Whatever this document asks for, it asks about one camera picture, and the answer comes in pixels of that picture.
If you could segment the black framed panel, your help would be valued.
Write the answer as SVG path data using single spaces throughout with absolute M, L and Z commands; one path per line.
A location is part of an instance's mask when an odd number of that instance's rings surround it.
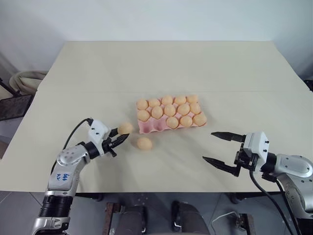
M 0 100 L 0 121 L 24 117 L 32 100 L 31 94 Z

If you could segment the brown wooden board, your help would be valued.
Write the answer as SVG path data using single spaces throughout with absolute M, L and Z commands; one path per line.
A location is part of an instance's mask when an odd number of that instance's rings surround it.
M 245 231 L 247 235 L 256 235 L 254 219 L 251 214 L 240 213 L 237 224 L 238 228 Z
M 115 213 L 119 213 L 122 209 L 120 203 L 108 202 L 105 209 L 105 220 L 102 235 L 110 235 L 112 219 Z

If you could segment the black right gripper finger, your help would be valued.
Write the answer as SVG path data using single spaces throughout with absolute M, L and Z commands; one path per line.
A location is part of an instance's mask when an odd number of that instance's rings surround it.
M 226 141 L 244 142 L 245 135 L 239 135 L 230 132 L 212 132 L 211 135 Z
M 214 166 L 215 168 L 225 171 L 227 173 L 232 174 L 235 177 L 239 176 L 240 173 L 240 166 L 229 166 L 226 165 L 223 161 L 214 159 L 214 158 L 209 158 L 209 157 L 202 157 L 206 162 Z

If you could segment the pink egg carton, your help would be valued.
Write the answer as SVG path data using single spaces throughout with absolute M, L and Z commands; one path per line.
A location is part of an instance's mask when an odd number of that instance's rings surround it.
M 176 108 L 176 114 L 174 115 L 174 117 L 176 117 L 178 119 L 178 121 L 179 121 L 180 118 L 182 117 L 182 115 L 177 113 L 177 108 L 178 108 L 179 105 L 174 103 L 175 96 L 172 96 L 172 97 L 173 97 L 173 105 Z M 162 97 L 158 98 L 158 100 L 160 101 L 160 106 L 162 107 L 163 112 L 164 112 L 164 106 L 165 105 L 163 105 L 161 103 L 161 99 L 162 99 Z M 138 126 L 139 126 L 139 132 L 141 134 L 148 134 L 148 133 L 151 133 L 151 132 L 162 132 L 162 131 L 165 131 L 165 130 L 172 130 L 171 128 L 169 128 L 166 125 L 166 120 L 167 120 L 167 118 L 169 118 L 168 116 L 166 116 L 163 113 L 163 116 L 160 119 L 155 119 L 155 118 L 153 118 L 151 116 L 152 107 L 149 106 L 146 110 L 150 113 L 150 118 L 146 122 L 143 122 L 143 121 L 140 121 L 140 120 L 137 119 Z M 195 114 L 193 114 L 192 112 L 189 112 L 187 114 L 187 116 L 190 116 L 191 118 L 193 118 L 193 116 L 195 116 Z M 192 126 L 190 126 L 190 127 L 199 127 L 199 126 L 197 126 L 197 125 L 195 125 L 193 123 Z M 179 129 L 179 128 L 186 128 L 186 127 L 182 126 L 180 124 L 180 121 L 179 121 L 179 126 L 176 129 Z

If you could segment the black table leg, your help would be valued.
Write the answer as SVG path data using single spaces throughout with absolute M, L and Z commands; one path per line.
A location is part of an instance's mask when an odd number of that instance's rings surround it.
M 229 194 L 229 200 L 233 203 L 233 204 L 239 204 L 242 201 L 246 200 L 245 194 L 242 193 L 230 193 Z

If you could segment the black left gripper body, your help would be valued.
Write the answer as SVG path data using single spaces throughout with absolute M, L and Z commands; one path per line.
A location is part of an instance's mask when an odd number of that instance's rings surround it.
M 116 146 L 115 140 L 112 140 L 111 137 L 106 138 L 102 142 L 102 149 L 103 149 L 104 154 L 109 154 L 112 157 L 117 156 L 116 152 L 113 150 L 115 148 L 115 146 Z

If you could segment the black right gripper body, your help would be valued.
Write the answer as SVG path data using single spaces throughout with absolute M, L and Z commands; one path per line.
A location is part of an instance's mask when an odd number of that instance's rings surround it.
M 259 156 L 252 153 L 251 150 L 244 149 L 244 143 L 241 144 L 236 153 L 234 164 L 248 170 L 255 171 Z

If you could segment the dark rounded shape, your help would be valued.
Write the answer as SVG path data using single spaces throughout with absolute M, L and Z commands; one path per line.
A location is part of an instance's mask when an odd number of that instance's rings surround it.
M 171 230 L 176 233 L 210 234 L 200 212 L 193 205 L 180 201 L 171 204 Z
M 145 206 L 131 206 L 122 213 L 115 235 L 145 235 L 148 215 Z

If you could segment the beige fabric bin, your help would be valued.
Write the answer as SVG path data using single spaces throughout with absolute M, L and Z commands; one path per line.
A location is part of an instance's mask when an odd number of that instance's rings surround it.
M 22 95 L 34 95 L 47 74 L 48 71 L 44 70 L 21 71 L 11 76 L 9 85 Z

